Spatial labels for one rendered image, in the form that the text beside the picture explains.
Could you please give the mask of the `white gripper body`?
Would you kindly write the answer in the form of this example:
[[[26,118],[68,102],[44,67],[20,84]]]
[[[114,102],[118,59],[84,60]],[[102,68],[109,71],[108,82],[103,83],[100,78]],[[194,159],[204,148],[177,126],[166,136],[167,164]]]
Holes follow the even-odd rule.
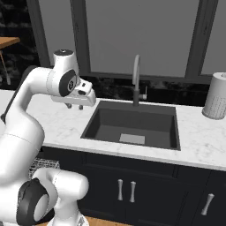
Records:
[[[75,92],[72,92],[68,96],[65,97],[52,96],[51,99],[53,102],[61,102],[64,104],[75,104],[90,107],[93,107],[96,103],[95,92],[93,89],[91,89],[88,95],[78,95],[75,94]]]

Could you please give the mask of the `grey dishwasher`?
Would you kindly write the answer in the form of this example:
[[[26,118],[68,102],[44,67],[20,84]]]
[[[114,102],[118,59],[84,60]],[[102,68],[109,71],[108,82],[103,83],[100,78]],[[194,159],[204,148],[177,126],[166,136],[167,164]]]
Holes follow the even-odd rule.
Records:
[[[54,160],[46,160],[42,158],[35,158],[33,163],[31,164],[29,171],[28,171],[28,176],[32,177],[35,171],[37,171],[39,168],[54,168],[54,169],[59,169],[60,164],[59,161],[54,161]]]

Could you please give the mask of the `dark cupboard door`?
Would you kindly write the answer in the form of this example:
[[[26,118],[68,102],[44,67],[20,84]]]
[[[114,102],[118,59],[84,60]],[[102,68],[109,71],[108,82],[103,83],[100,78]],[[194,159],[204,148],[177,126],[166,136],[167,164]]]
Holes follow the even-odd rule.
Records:
[[[207,215],[202,215],[201,211],[206,204],[209,193],[213,193],[214,198],[208,208]],[[192,226],[226,226],[226,171],[211,171]]]
[[[188,191],[177,178],[130,173],[127,222],[134,226],[179,226]],[[131,181],[136,182],[135,202],[130,202]]]
[[[125,203],[118,199],[118,180],[115,171],[87,167],[81,172],[89,182],[87,195],[79,201],[84,215],[125,223]]]

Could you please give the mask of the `dark grey sink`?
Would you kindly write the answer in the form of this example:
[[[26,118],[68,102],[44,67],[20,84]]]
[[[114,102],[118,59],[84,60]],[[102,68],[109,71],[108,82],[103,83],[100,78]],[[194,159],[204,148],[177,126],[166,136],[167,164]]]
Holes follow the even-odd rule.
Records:
[[[100,101],[82,139],[180,150],[175,107]]]

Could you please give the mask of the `grey sink tap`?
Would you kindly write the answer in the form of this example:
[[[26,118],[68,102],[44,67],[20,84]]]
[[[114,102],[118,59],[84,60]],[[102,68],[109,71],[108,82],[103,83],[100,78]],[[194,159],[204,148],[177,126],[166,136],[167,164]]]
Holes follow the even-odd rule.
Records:
[[[140,55],[137,55],[134,60],[133,65],[133,74],[132,74],[132,84],[134,85],[133,89],[133,106],[139,106],[139,100],[147,99],[147,88],[145,88],[145,93],[139,93],[139,68],[140,68]]]

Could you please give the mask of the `dark drawer front panel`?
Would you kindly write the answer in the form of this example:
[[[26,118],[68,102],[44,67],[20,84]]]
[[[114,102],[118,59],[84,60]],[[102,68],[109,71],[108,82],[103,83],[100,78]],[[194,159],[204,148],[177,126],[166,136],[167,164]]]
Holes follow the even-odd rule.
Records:
[[[178,167],[174,164],[151,162],[106,154],[86,153],[85,164],[88,166],[112,168],[116,170],[134,170],[172,178],[177,178],[178,174]]]

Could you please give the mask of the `dark framed window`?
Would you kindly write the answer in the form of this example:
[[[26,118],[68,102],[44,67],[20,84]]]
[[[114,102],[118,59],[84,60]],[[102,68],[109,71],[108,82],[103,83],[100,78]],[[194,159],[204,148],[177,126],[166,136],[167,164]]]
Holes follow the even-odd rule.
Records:
[[[207,84],[226,0],[26,0],[40,64],[74,51],[82,76]]]

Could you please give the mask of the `wooden table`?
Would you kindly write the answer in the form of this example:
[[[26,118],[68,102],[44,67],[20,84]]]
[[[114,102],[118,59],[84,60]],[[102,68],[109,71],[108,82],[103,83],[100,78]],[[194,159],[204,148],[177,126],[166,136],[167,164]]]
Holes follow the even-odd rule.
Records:
[[[2,60],[4,69],[5,69],[5,63],[4,63],[2,50],[6,47],[10,47],[11,45],[19,43],[19,42],[20,42],[19,37],[2,37],[2,36],[0,36],[0,59]]]

